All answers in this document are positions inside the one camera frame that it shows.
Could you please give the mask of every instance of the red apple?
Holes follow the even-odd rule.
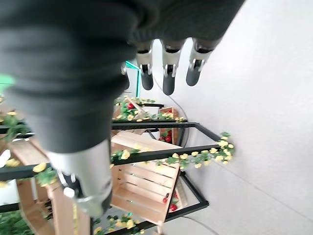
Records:
[[[172,137],[171,136],[167,136],[167,137],[165,137],[165,141],[166,142],[172,142]]]
[[[177,206],[175,204],[170,205],[170,211],[174,212],[177,210]]]
[[[129,103],[128,105],[127,105],[127,108],[128,109],[133,109],[135,106],[132,104],[132,103]]]

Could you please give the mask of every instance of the wooden slat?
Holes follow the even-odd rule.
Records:
[[[150,182],[148,180],[144,180],[144,179],[141,179],[141,178],[138,178],[136,176],[129,175],[126,173],[121,174],[120,178],[124,182],[129,182],[129,183],[135,184],[141,188],[146,188],[152,192],[157,192],[157,193],[162,194],[164,196],[167,193],[169,193],[171,190],[168,187],[165,187],[165,186],[162,186],[162,185],[159,185],[159,184],[156,184],[156,183]]]
[[[45,187],[41,187],[36,182],[36,191],[37,191],[37,196],[38,196],[38,202],[46,203],[48,200],[48,194],[47,194],[47,190],[45,189]]]
[[[90,234],[90,217],[89,215],[84,213],[79,207],[77,207],[77,210],[78,210],[78,234],[88,235]]]
[[[137,204],[141,207],[150,208],[156,212],[163,212],[164,211],[164,204],[162,202],[156,202],[151,200],[150,198],[141,196],[139,194],[130,192],[123,188],[120,188],[114,196],[118,196],[124,198],[125,200],[133,201],[133,203]]]
[[[142,178],[146,178],[148,180],[164,184],[164,182],[173,182],[173,179],[166,177],[164,175],[159,175],[155,172],[148,171],[146,169],[137,167],[137,166],[132,166],[130,164],[127,165],[122,165],[121,169],[129,172],[129,173],[134,173],[136,175],[140,175]]]
[[[168,177],[173,177],[176,169],[167,165],[162,164],[160,167],[156,166],[155,162],[147,162],[146,164],[136,164],[140,168],[144,168],[150,171],[154,171],[161,175],[166,175]]]
[[[165,150],[165,149],[175,149],[175,148],[181,148],[180,146],[177,145],[173,145],[171,143],[166,143],[166,142],[162,142],[162,141],[157,141],[151,138],[147,138],[145,136],[142,135],[136,135],[134,133],[130,133],[127,131],[120,131],[118,133],[118,136],[120,137],[125,137],[129,140],[133,140],[134,144],[136,143],[142,143],[142,144],[147,144],[150,145],[150,149],[152,150]]]
[[[132,212],[134,215],[140,216],[141,218],[154,224],[160,224],[162,221],[164,221],[162,214],[138,207],[137,205],[133,205],[132,203],[115,196],[112,197],[111,205],[118,209]]]
[[[53,210],[53,222],[56,235],[74,235],[73,204],[64,196],[61,186],[49,191]]]
[[[28,226],[36,235],[55,235],[54,229],[50,223],[43,218],[43,215],[39,210],[24,214],[23,218],[27,221]]]
[[[15,141],[8,144],[11,153],[21,161],[23,165],[36,165],[48,163],[48,158],[25,140]]]
[[[20,209],[27,210],[35,205],[31,181],[30,180],[17,180],[16,185],[20,197]]]
[[[29,138],[30,143],[35,146],[36,149],[38,149],[40,152],[42,152],[44,155],[47,155],[47,152],[41,147],[39,141],[35,137]]]
[[[121,184],[120,188],[124,188],[130,192],[140,194],[144,197],[151,198],[152,200],[154,200],[156,202],[162,202],[163,198],[166,196],[166,194],[164,194],[164,195],[157,194],[157,193],[151,192],[145,188],[141,188],[141,187],[138,187],[136,185],[129,184],[129,183]]]

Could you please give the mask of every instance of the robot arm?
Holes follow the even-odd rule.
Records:
[[[123,63],[135,58],[132,45],[149,42],[144,49],[138,46],[137,59],[144,87],[151,89],[151,41],[163,40],[163,87],[171,94],[182,46],[177,42],[221,38],[242,3],[1,1],[0,73],[15,78],[15,85],[5,91],[6,100],[25,113],[65,195],[93,217],[110,204],[112,104],[127,85]],[[197,61],[206,57],[197,53],[191,68],[199,71],[203,64],[198,69]]]

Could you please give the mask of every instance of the wooden display box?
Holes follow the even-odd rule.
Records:
[[[167,108],[160,109],[161,114],[168,113],[169,111],[172,112],[172,114],[174,115],[174,121],[175,121],[175,118],[179,117],[178,111],[176,109],[174,109],[173,107],[167,107]],[[165,128],[161,128],[160,129],[160,136],[162,136],[162,134],[165,133],[166,130],[167,129],[165,129]],[[178,129],[172,128],[172,144],[177,143],[177,138],[178,138]]]
[[[143,151],[146,148],[151,151],[181,148],[127,131],[119,132],[111,142],[113,145],[123,146],[124,149],[131,149],[139,144]],[[179,164],[162,163],[157,166],[155,162],[141,162],[114,166],[112,205],[161,226],[170,204],[170,200],[164,204],[163,199],[171,198],[178,174]],[[180,209],[185,203],[186,200],[181,202]]]
[[[8,144],[11,158],[22,165],[48,163],[45,152],[35,138],[29,141],[20,140]],[[59,183],[41,187],[36,183],[37,199],[34,198],[30,180],[17,181],[20,196],[20,210],[35,235],[87,235],[90,233],[90,217],[78,209],[78,234],[74,233],[73,203],[64,196]],[[45,203],[51,200],[53,219],[46,220],[49,214]]]

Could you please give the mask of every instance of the gray floor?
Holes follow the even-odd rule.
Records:
[[[180,218],[165,225],[169,235],[313,234],[312,9],[307,0],[247,0],[194,87],[185,83],[186,43],[172,98],[190,121],[230,132],[236,154],[225,166],[188,169],[211,203],[191,216],[216,233]],[[159,42],[153,50],[162,85]],[[141,96],[174,105],[157,86]],[[189,145],[207,143],[191,132]]]

